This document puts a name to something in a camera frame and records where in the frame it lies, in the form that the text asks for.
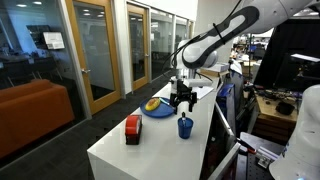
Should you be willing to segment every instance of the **orange couch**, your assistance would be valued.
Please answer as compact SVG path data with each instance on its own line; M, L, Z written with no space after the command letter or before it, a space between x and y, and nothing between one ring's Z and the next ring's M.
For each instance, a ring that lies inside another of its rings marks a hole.
M73 119L66 88L48 80L0 90L0 158Z

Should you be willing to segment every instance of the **ceiling light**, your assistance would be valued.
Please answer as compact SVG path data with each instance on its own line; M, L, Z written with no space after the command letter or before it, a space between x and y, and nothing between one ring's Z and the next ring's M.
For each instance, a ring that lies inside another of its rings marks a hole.
M17 4L17 6L19 6L19 7L27 7L26 4Z
M42 4L41 1L33 1L32 3L33 3L33 4L36 4L36 5L41 5L41 4Z
M315 16L315 15L319 15L319 13L318 12L312 12L312 13L309 13L309 15Z

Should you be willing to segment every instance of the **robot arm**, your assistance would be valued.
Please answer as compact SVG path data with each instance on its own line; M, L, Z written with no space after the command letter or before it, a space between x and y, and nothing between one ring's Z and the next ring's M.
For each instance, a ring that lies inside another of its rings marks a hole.
M218 25L187 42L177 56L177 69L212 67L218 60L215 52L234 37L245 33L263 33L289 19L319 0L244 0L240 10Z

